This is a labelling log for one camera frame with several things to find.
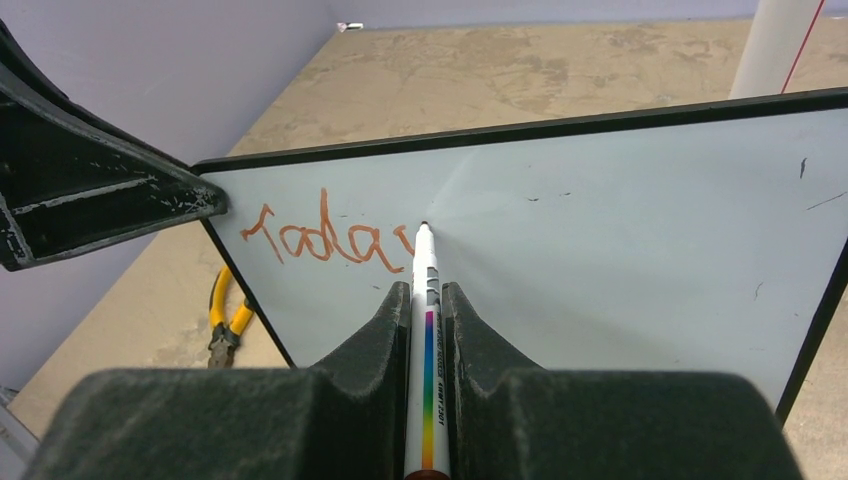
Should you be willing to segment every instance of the orange writing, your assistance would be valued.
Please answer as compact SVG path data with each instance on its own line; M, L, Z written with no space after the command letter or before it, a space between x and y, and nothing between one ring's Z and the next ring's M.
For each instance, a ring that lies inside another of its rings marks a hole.
M300 257L305 249L313 257L326 262L332 257L333 253L338 252L339 255L353 263L362 263L371 260L371 258L376 254L377 258L380 259L380 262L382 262L383 266L386 267L386 270L389 272L400 273L403 271L403 267L393 266L389 258L386 256L386 253L383 251L383 248L380 245L380 229L378 228L366 225L351 226L347 231L347 239L350 243L350 249L353 254L351 255L344 251L342 246L339 244L336 229L330 221L330 208L326 188L321 189L321 204L319 211L321 223L318 229L300 227L297 225L286 225L279 230L277 236L279 237L283 248L289 253L289 255L295 258ZM277 248L274 238L271 236L265 225L268 215L272 217L276 216L274 211L271 210L271 207L269 207L268 204L264 204L262 205L262 210L259 212L259 220L257 220L256 225L242 230L241 237L244 241L248 241L251 236L261 230L262 235L266 240L268 240L268 243L271 244L271 249L274 251L274 255L277 257L277 260L279 260L280 263L284 263L280 250ZM392 231L392 234L398 238L401 245L403 245L403 248L410 255L414 255L415 250L406 238L405 230L405 225L399 225ZM365 233L368 237L370 237L370 243L368 244L368 248L365 249L365 252L362 251L359 243L357 242L356 234L358 232Z

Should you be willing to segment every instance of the white marker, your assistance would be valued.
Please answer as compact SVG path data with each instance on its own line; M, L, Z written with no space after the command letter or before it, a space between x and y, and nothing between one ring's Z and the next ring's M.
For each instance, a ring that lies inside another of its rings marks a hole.
M406 406L406 480L450 479L447 382L441 285L433 232L427 222L415 235L412 323Z

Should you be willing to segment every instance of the whiteboard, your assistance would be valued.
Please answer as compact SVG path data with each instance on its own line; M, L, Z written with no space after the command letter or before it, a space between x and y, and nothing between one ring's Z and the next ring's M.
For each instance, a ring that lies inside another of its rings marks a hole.
M780 98L199 171L230 200L210 232L298 366L411 281L426 220L442 282L543 367L732 372L776 406L848 238L846 91Z

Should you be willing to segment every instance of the whiteboard frame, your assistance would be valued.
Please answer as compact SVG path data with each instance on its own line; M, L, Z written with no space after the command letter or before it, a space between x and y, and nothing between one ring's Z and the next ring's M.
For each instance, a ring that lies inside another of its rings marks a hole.
M195 165L192 171L203 176L207 173L233 170L846 108L848 108L848 87L218 158L204 160ZM279 335L262 311L262 305L244 281L238 265L233 262L215 229L208 220L203 220L202 223L280 353L289 366L296 367ZM792 373L778 402L775 413L781 423L786 421L801 390L801 385L842 299L846 285L848 285L848 238L834 266L827 288L822 294L816 313L813 315Z

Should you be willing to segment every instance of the red wire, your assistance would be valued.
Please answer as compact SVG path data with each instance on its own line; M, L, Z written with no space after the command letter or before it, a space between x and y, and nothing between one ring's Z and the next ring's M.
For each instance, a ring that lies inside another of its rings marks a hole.
M819 14L821 13L821 9L824 6L824 0L819 2L819 8L816 9L816 14L813 16L813 21L810 22L810 28L807 29L807 34L804 35L804 41L801 42L801 48L798 49L798 54L795 55L795 61L792 62L792 68L789 69L789 75L786 76L786 81L783 82L783 88L780 89L780 93L786 91L786 87L789 86L789 79L792 78L792 72L795 71L795 67L798 65L798 60L801 58L801 52L804 51L804 46L807 45L807 40L810 39L810 33L813 31L813 25L816 24L816 20L819 18Z

